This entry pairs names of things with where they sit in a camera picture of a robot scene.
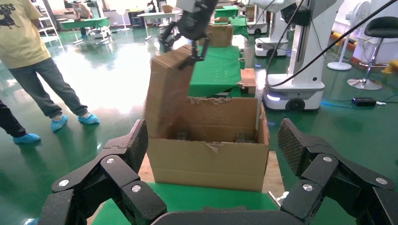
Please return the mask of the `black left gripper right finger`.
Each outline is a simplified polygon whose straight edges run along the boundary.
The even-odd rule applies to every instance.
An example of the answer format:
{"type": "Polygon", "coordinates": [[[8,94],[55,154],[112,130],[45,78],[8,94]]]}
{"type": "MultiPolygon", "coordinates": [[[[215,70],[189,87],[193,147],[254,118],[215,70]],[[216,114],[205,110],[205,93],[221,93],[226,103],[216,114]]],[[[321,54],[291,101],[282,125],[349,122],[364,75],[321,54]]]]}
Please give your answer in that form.
{"type": "Polygon", "coordinates": [[[330,198],[359,225],[395,225],[398,193],[389,178],[340,155],[325,139],[302,133],[283,119],[278,148],[298,177],[281,210],[308,225],[323,200],[330,198]]]}

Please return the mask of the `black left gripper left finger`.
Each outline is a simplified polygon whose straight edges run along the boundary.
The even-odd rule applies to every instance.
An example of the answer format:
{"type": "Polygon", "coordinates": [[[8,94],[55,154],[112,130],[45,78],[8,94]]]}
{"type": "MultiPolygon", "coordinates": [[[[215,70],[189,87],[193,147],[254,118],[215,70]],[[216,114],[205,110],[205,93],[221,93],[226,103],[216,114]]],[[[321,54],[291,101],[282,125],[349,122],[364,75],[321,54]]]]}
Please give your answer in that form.
{"type": "Polygon", "coordinates": [[[103,202],[113,200],[130,224],[152,224],[167,206],[138,174],[147,147],[146,121],[137,120],[127,135],[107,141],[92,161],[52,184],[38,223],[85,225],[103,202]]]}

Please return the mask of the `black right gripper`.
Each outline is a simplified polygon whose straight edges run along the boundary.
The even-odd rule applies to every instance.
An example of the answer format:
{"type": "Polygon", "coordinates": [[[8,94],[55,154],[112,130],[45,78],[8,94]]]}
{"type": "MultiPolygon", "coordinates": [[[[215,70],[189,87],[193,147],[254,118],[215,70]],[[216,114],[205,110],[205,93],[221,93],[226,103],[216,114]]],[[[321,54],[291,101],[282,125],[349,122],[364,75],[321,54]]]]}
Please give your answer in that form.
{"type": "Polygon", "coordinates": [[[170,51],[181,36],[190,39],[191,55],[185,60],[179,69],[194,66],[196,62],[204,61],[206,56],[206,37],[198,51],[199,39],[205,34],[208,23],[216,8],[217,0],[178,0],[177,7],[183,11],[177,22],[171,22],[158,38],[163,52],[170,51]]]}

